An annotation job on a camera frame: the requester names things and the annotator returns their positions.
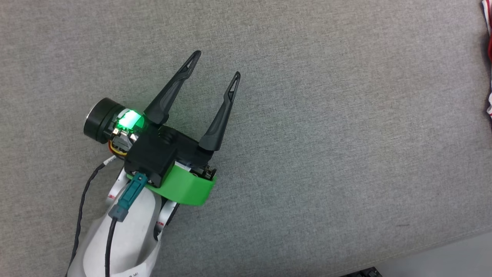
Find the black cable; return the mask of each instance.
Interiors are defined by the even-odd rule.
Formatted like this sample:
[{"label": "black cable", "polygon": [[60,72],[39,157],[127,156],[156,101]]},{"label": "black cable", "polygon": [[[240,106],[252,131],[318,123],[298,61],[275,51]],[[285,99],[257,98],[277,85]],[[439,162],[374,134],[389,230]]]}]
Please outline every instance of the black cable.
[{"label": "black cable", "polygon": [[111,243],[113,242],[113,235],[115,233],[115,226],[118,220],[113,218],[111,225],[109,226],[108,241],[106,242],[106,255],[104,256],[104,272],[105,276],[109,277],[109,260],[111,256]]},{"label": "black cable", "polygon": [[82,192],[82,197],[80,199],[80,206],[79,206],[79,217],[77,219],[77,229],[75,230],[75,240],[73,242],[73,249],[72,249],[72,256],[70,257],[70,263],[68,263],[68,267],[70,268],[70,265],[73,262],[73,259],[75,258],[75,254],[77,254],[77,248],[79,247],[79,236],[80,236],[80,222],[82,221],[82,207],[84,206],[84,201],[86,199],[86,193],[89,189],[89,186],[91,185],[91,181],[95,178],[99,170],[101,170],[103,167],[106,165],[104,163],[100,164],[92,173],[92,175],[89,177],[89,180],[87,180],[86,186],[84,187],[84,191]]}]

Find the black object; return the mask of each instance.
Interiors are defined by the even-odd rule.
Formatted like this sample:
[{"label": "black object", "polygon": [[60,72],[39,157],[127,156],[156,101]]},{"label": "black object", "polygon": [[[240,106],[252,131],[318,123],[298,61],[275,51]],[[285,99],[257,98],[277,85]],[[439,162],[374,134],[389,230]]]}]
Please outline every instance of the black object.
[{"label": "black object", "polygon": [[174,103],[184,81],[188,79],[195,69],[198,59],[202,55],[201,51],[195,51],[181,68],[174,74],[159,94],[152,100],[150,105],[145,108],[146,118],[157,125],[166,123],[169,118],[169,109]]},{"label": "black object", "polygon": [[[220,109],[199,142],[171,127],[163,126],[169,118],[169,110],[181,86],[193,73],[200,56],[201,51],[195,51],[186,60],[145,109],[143,128],[133,130],[137,132],[138,139],[127,152],[125,171],[127,173],[138,171],[146,174],[156,187],[161,185],[175,160],[193,168],[194,172],[203,172],[205,176],[205,172],[208,172],[205,170],[208,168],[208,161],[222,144],[241,79],[239,72],[234,74],[224,94],[224,101]],[[123,105],[109,98],[102,99],[88,114],[84,134],[100,143],[113,139],[115,146],[118,146],[118,138],[114,137],[113,130],[118,115],[124,109]]]},{"label": "black object", "polygon": [[100,164],[94,170],[94,172],[89,177],[89,180],[87,180],[87,183],[86,183],[86,186],[84,187],[84,190],[82,191],[82,197],[80,199],[80,205],[79,205],[79,216],[77,218],[77,229],[75,230],[75,240],[73,242],[73,248],[72,248],[72,256],[70,257],[70,262],[68,263],[69,268],[73,262],[73,259],[75,258],[75,254],[77,254],[77,248],[79,248],[79,236],[80,236],[80,229],[81,229],[80,223],[82,221],[82,207],[84,206],[84,201],[86,200],[86,193],[89,190],[89,186],[91,185],[91,181],[94,180],[94,178],[97,175],[97,173],[99,172],[99,170],[101,170],[103,167],[105,167],[104,163]]},{"label": "black object", "polygon": [[220,145],[222,144],[222,139],[224,138],[225,128],[227,127],[227,121],[229,120],[229,115],[231,114],[232,104],[234,103],[234,98],[236,97],[236,91],[238,90],[239,80],[241,79],[241,74],[237,71],[232,78],[229,87],[224,94],[224,102],[220,106],[212,124],[210,124],[209,129],[200,139],[199,146],[203,149],[209,151],[218,151]]},{"label": "black object", "polygon": [[371,267],[342,277],[382,277],[376,268]]},{"label": "black object", "polygon": [[108,240],[106,241],[106,254],[104,255],[104,275],[110,277],[109,275],[109,260],[111,258],[111,244],[113,243],[113,235],[115,234],[116,222],[118,220],[113,218],[111,220],[111,225],[109,226]]},{"label": "black object", "polygon": [[111,138],[118,114],[125,107],[109,98],[99,101],[87,115],[84,134],[102,144]]},{"label": "black object", "polygon": [[125,171],[146,174],[155,187],[161,186],[175,160],[193,169],[204,170],[214,151],[220,149],[241,79],[239,72],[234,74],[224,94],[224,102],[200,142],[163,126],[169,118],[169,109],[184,81],[191,76],[200,55],[200,51],[195,51],[145,109],[144,129],[125,157]]},{"label": "black object", "polygon": [[159,188],[174,165],[177,151],[174,146],[164,143],[164,140],[159,138],[157,130],[149,129],[140,135],[128,151],[124,160],[124,170],[130,174],[145,174],[151,184]]}]

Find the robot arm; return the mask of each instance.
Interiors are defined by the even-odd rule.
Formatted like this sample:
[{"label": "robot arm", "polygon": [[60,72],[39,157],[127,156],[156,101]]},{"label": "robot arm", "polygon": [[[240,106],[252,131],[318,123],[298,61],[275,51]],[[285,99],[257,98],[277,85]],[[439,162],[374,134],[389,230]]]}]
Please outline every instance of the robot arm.
[{"label": "robot arm", "polygon": [[163,125],[200,55],[200,51],[195,51],[188,58],[143,115],[109,98],[98,102],[88,114],[84,134],[108,143],[111,153],[124,160],[124,168],[108,194],[106,214],[92,224],[77,249],[78,228],[69,277],[109,276],[110,272],[113,277],[149,276],[162,230],[179,204],[198,206],[208,198],[216,179],[216,170],[208,162],[220,149],[241,78],[239,72],[199,142]]}]

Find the red and white fabric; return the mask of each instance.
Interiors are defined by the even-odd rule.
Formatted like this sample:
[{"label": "red and white fabric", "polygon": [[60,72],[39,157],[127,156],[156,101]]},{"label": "red and white fabric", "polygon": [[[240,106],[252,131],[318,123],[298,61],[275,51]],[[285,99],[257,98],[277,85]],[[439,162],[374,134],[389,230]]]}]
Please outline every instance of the red and white fabric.
[{"label": "red and white fabric", "polygon": [[[482,5],[484,6],[484,14],[485,14],[485,20],[487,21],[487,30],[489,30],[489,36],[491,36],[491,18],[492,18],[492,11],[491,11],[491,2],[492,0],[483,0]],[[489,55],[489,59],[492,61],[492,37],[489,40],[489,47],[487,49],[487,53]],[[492,117],[492,93],[489,95],[489,103],[490,106],[487,109],[487,113]]]}]

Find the gray couch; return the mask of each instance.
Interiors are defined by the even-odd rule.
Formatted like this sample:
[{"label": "gray couch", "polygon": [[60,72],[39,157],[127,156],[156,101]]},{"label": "gray couch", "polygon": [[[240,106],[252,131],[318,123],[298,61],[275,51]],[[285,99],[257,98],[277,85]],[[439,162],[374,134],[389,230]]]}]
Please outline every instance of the gray couch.
[{"label": "gray couch", "polygon": [[109,154],[86,114],[142,111],[194,50],[172,127],[200,138],[242,79],[217,184],[179,208],[153,276],[336,277],[490,231],[487,39],[466,0],[2,1],[0,275],[64,274]]}]

